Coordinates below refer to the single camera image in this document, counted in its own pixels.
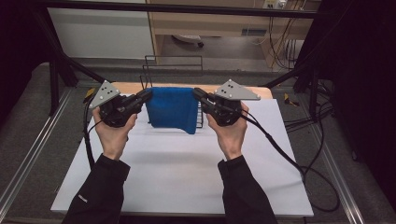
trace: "blue cloth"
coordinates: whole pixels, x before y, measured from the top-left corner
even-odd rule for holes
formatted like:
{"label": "blue cloth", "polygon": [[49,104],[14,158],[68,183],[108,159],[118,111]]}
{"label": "blue cloth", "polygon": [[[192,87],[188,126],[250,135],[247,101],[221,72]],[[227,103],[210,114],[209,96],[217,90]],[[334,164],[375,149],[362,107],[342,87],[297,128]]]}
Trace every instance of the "blue cloth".
{"label": "blue cloth", "polygon": [[146,102],[148,118],[154,128],[179,128],[194,134],[197,125],[198,101],[192,88],[153,87]]}

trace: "white table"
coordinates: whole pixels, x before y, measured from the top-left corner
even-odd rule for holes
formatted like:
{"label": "white table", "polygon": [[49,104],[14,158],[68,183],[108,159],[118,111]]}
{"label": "white table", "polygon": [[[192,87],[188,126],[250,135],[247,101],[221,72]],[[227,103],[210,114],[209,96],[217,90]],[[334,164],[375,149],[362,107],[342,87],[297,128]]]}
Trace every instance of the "white table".
{"label": "white table", "polygon": [[[276,100],[245,101],[249,112],[294,159]],[[124,184],[123,214],[162,216],[215,216],[224,214],[222,181],[217,167],[224,158],[217,137],[207,126],[190,135],[177,129],[154,129],[145,107],[121,159],[131,166]],[[102,148],[95,131],[92,150],[98,158]],[[243,153],[266,192],[278,217],[311,217],[299,172],[271,146],[264,134],[249,124]],[[51,207],[65,213],[90,171],[84,142]]]}

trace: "hand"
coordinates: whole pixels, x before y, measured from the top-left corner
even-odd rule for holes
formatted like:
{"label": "hand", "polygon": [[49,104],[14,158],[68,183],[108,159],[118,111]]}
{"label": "hand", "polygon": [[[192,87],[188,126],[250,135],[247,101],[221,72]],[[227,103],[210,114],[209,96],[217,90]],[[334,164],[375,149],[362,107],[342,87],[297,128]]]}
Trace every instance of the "hand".
{"label": "hand", "polygon": [[[98,123],[101,120],[99,111],[99,107],[96,107],[92,111],[95,123]],[[132,114],[128,121],[126,121],[125,126],[120,128],[112,128],[104,122],[100,122],[95,126],[95,130],[99,135],[99,139],[103,147],[104,156],[115,161],[120,159],[122,151],[125,148],[126,141],[128,140],[128,132],[134,127],[136,119],[137,115]]]}
{"label": "hand", "polygon": [[[242,109],[248,111],[248,107],[241,102]],[[243,111],[242,114],[247,116],[248,113]],[[242,155],[242,144],[245,139],[245,132],[248,128],[247,121],[239,118],[236,123],[230,126],[220,127],[210,114],[206,114],[211,127],[218,136],[218,142],[221,151],[224,153],[227,161],[235,159]]]}

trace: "black jacket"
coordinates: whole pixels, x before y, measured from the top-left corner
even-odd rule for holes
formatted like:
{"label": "black jacket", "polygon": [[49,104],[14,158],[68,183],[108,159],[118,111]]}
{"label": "black jacket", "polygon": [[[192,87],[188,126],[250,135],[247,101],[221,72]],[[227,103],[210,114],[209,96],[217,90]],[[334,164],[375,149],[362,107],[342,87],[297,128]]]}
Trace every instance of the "black jacket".
{"label": "black jacket", "polygon": [[[63,223],[118,223],[130,167],[101,155],[74,197]],[[219,162],[228,224],[277,223],[267,196],[243,156]]]}

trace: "white wall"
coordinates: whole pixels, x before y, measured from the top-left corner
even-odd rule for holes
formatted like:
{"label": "white wall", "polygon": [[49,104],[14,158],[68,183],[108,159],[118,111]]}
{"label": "white wall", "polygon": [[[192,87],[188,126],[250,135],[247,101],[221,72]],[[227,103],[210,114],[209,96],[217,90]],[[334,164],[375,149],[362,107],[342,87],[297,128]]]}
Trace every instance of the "white wall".
{"label": "white wall", "polygon": [[153,54],[147,12],[49,8],[49,14],[70,57],[143,59]]}

